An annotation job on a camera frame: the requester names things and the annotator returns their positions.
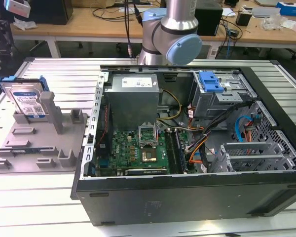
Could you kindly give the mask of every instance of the power supply label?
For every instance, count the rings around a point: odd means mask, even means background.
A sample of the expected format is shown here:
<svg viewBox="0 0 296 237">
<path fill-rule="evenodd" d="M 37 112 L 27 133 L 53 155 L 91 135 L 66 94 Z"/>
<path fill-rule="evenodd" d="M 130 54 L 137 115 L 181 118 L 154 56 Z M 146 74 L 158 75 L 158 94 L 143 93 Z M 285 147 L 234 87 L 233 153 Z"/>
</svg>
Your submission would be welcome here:
<svg viewBox="0 0 296 237">
<path fill-rule="evenodd" d="M 123 78 L 122 87 L 152 87 L 151 78 Z"/>
<path fill-rule="evenodd" d="M 37 102 L 38 96 L 35 92 L 14 92 L 13 96 L 24 115 L 30 118 L 45 117 L 45 111 Z"/>
</svg>

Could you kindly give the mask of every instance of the connector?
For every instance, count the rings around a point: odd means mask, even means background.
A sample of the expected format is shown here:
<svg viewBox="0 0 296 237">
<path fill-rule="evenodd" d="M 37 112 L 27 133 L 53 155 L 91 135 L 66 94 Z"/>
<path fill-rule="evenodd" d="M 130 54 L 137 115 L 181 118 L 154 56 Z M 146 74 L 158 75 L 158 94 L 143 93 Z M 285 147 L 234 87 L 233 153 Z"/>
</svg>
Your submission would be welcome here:
<svg viewBox="0 0 296 237">
<path fill-rule="evenodd" d="M 130 58 L 133 58 L 133 51 L 130 45 L 128 45 L 128 55 Z"/>
<path fill-rule="evenodd" d="M 223 92 L 224 88 L 220 85 L 219 79 L 213 72 L 199 72 L 199 80 L 205 92 Z"/>
<path fill-rule="evenodd" d="M 263 116 L 262 115 L 254 115 L 254 114 L 250 114 L 250 117 L 252 118 L 252 122 L 253 122 L 253 126 L 257 126 L 260 125 L 262 120 L 263 120 Z"/>
</svg>

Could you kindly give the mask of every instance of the wooden workbench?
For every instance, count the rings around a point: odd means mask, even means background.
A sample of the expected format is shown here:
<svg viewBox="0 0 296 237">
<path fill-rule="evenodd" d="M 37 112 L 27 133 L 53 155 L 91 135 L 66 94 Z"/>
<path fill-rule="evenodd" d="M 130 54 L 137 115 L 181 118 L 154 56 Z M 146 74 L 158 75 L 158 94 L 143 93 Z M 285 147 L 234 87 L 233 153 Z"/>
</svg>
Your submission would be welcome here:
<svg viewBox="0 0 296 237">
<path fill-rule="evenodd" d="M 254 2 L 240 0 L 234 11 L 243 5 L 257 6 Z M 102 17 L 118 17 L 124 13 L 110 8 Z M 133 43 L 141 43 L 143 31 L 135 16 L 130 16 L 130 38 Z M 236 17 L 227 17 L 228 21 L 235 22 Z M 251 18 L 247 27 L 241 27 L 242 38 L 236 46 L 265 47 L 265 48 L 296 48 L 296 32 L 291 29 L 265 31 L 261 27 L 262 19 Z M 45 40 L 48 43 L 52 57 L 60 57 L 57 41 L 86 41 L 86 42 L 127 42 L 124 21 L 111 22 L 93 16 L 90 8 L 74 8 L 74 13 L 65 26 L 38 24 L 36 29 L 22 31 L 15 26 L 12 32 L 16 40 Z M 210 45 L 208 59 L 214 59 L 216 52 L 225 39 L 225 30 L 222 26 L 215 37 L 201 37 L 204 45 Z"/>
<path fill-rule="evenodd" d="M 240 0 L 239 3 L 236 5 L 236 7 L 233 9 L 233 11 L 236 12 L 236 16 L 223 17 L 223 18 L 235 24 L 236 17 L 238 14 L 237 11 L 239 11 L 243 5 L 246 5 L 247 7 L 259 6 L 252 1 Z M 291 17 L 291 16 L 285 16 L 285 17 L 287 17 L 290 20 L 296 21 L 296 17 Z M 261 18 L 251 17 L 248 26 L 246 27 L 240 26 L 243 32 L 243 36 L 241 37 L 238 43 L 249 42 L 249 43 L 272 43 L 272 44 L 296 44 L 295 31 L 288 28 L 284 28 L 284 27 L 281 30 L 265 31 L 261 26 L 262 21 L 263 19 Z M 228 27 L 237 29 L 235 26 L 232 26 L 231 24 Z M 222 35 L 222 36 L 226 34 L 223 26 L 220 26 L 218 33 L 219 35 Z"/>
</svg>

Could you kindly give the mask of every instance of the black box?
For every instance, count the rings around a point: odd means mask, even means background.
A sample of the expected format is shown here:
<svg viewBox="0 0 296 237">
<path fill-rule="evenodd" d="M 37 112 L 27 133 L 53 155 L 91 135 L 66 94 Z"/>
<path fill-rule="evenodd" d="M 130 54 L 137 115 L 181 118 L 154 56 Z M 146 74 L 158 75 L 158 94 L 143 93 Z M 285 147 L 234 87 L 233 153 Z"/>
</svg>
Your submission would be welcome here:
<svg viewBox="0 0 296 237">
<path fill-rule="evenodd" d="M 215 36 L 222 17 L 222 7 L 214 0 L 197 1 L 195 18 L 199 36 Z"/>
<path fill-rule="evenodd" d="M 239 12 L 236 19 L 236 24 L 238 26 L 247 26 L 251 19 L 251 16 L 252 14 L 250 13 Z"/>
<path fill-rule="evenodd" d="M 29 2 L 31 12 L 25 18 L 5 10 L 3 0 L 0 0 L 1 20 L 14 22 L 14 16 L 22 21 L 35 21 L 36 23 L 65 25 L 73 14 L 71 0 L 32 0 Z"/>
</svg>

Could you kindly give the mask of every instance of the blue hard drive label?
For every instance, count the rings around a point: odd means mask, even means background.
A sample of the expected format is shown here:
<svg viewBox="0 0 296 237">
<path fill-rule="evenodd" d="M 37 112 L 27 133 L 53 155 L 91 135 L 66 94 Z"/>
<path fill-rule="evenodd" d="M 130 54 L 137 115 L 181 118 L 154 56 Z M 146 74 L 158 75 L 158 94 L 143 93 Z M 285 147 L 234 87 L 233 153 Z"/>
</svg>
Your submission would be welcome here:
<svg viewBox="0 0 296 237">
<path fill-rule="evenodd" d="M 30 118 L 45 117 L 45 111 L 35 92 L 14 92 L 13 96 L 24 115 Z"/>
</svg>

